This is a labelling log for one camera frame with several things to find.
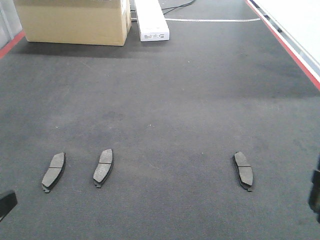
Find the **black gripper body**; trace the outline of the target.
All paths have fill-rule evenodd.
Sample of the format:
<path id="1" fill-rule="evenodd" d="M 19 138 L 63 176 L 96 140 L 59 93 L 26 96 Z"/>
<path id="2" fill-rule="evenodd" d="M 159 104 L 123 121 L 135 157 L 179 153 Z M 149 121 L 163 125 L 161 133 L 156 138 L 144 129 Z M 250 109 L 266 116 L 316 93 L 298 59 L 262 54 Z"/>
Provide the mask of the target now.
<path id="1" fill-rule="evenodd" d="M 320 161 L 312 173 L 312 188 L 310 190 L 308 205 L 310 209 L 317 214 L 316 220 L 320 223 Z"/>

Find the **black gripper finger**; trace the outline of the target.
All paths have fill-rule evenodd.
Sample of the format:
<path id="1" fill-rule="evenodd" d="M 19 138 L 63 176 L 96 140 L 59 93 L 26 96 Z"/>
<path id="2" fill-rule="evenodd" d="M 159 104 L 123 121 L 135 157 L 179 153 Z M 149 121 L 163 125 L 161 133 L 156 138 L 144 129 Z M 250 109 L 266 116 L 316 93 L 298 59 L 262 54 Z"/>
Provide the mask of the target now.
<path id="1" fill-rule="evenodd" d="M 0 194 L 0 220 L 18 204 L 16 193 L 13 190 L 8 190 Z"/>

